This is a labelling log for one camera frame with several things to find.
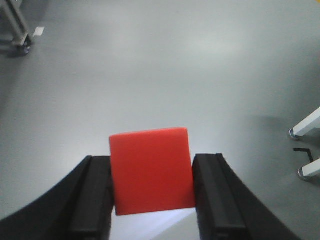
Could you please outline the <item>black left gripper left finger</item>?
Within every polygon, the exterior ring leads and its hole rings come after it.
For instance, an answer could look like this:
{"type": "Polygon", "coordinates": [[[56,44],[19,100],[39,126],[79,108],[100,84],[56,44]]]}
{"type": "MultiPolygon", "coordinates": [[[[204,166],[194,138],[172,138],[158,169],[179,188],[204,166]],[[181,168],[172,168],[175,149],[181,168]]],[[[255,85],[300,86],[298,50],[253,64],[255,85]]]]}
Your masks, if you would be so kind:
{"type": "Polygon", "coordinates": [[[57,185],[0,221],[2,240],[108,240],[114,208],[109,156],[86,156],[57,185]]]}

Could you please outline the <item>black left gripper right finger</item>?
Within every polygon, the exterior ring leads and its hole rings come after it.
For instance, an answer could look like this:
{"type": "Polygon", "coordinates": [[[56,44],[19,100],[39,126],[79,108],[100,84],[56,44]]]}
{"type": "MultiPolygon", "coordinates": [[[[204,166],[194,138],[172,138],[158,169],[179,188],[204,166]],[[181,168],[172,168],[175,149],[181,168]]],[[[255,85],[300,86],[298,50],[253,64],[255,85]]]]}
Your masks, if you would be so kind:
{"type": "Polygon", "coordinates": [[[196,154],[192,164],[202,240],[297,240],[240,180],[221,153],[196,154]]]}

